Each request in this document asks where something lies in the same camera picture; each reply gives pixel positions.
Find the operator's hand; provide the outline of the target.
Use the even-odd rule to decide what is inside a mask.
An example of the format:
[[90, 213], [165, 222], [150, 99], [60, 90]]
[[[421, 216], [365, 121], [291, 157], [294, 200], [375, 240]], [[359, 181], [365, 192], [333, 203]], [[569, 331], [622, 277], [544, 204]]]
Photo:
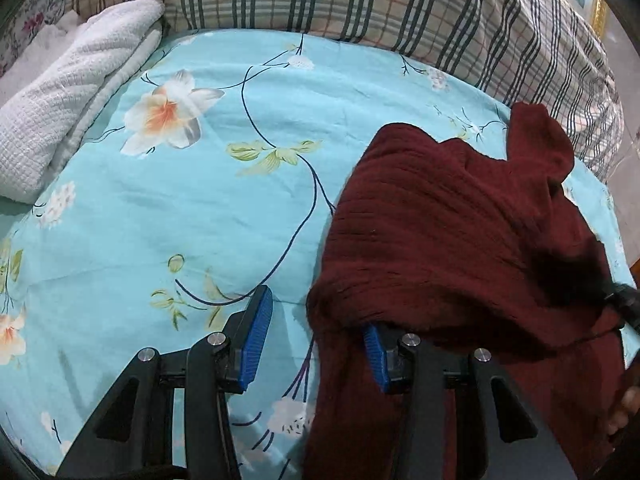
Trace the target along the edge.
[[631, 419], [638, 414], [640, 408], [639, 388], [631, 386], [625, 390], [608, 415], [605, 429], [609, 436], [614, 436], [626, 428]]

